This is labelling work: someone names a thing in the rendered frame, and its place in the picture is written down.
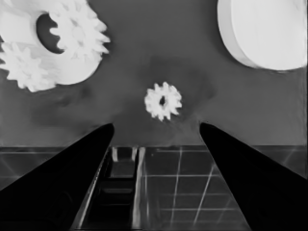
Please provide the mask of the dark robot body block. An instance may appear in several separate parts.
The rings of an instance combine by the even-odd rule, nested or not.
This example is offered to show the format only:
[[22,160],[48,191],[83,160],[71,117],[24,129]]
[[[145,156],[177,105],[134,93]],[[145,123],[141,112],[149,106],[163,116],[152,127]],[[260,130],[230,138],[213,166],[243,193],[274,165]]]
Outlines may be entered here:
[[140,149],[109,146],[69,231],[133,231]]

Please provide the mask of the small white toothed gear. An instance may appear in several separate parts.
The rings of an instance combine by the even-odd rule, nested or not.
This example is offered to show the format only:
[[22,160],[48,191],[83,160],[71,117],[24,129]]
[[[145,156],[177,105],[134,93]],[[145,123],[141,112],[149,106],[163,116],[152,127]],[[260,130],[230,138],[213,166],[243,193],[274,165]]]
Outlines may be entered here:
[[147,89],[144,97],[145,109],[153,118],[163,121],[171,120],[172,115],[179,115],[178,109],[182,107],[182,95],[173,85],[163,82],[161,86],[154,85]]

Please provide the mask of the large thick white disc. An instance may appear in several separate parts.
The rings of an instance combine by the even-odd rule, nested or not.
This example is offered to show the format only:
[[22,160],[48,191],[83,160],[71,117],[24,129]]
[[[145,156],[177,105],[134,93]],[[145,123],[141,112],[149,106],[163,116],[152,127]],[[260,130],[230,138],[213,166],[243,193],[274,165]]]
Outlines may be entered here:
[[218,29],[239,63],[273,71],[308,65],[308,0],[218,0]]

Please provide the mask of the white round carrier with pins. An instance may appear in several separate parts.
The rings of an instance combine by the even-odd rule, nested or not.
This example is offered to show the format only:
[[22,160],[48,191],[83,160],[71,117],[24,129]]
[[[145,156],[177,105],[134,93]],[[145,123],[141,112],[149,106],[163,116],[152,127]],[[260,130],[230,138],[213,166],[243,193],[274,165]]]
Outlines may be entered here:
[[29,47],[35,58],[57,85],[74,85],[87,80],[99,62],[71,59],[67,51],[57,47],[59,38],[50,33],[56,27],[49,13],[60,0],[0,0],[0,44],[16,42],[23,49]]

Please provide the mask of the medium white toothed gear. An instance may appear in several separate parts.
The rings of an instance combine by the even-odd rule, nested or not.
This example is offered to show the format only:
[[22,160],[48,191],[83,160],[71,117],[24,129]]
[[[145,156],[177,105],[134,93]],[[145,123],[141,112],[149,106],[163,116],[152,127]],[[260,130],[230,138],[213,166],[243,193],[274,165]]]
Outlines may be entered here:
[[107,25],[87,0],[60,0],[49,16],[56,23],[50,33],[59,38],[57,47],[67,51],[71,59],[99,62],[102,54],[109,53],[105,46],[111,41],[105,35]]
[[20,89],[37,92],[56,87],[56,81],[42,66],[41,58],[35,58],[29,47],[21,49],[16,42],[2,42],[0,47],[0,69],[6,70],[7,79],[16,81]]

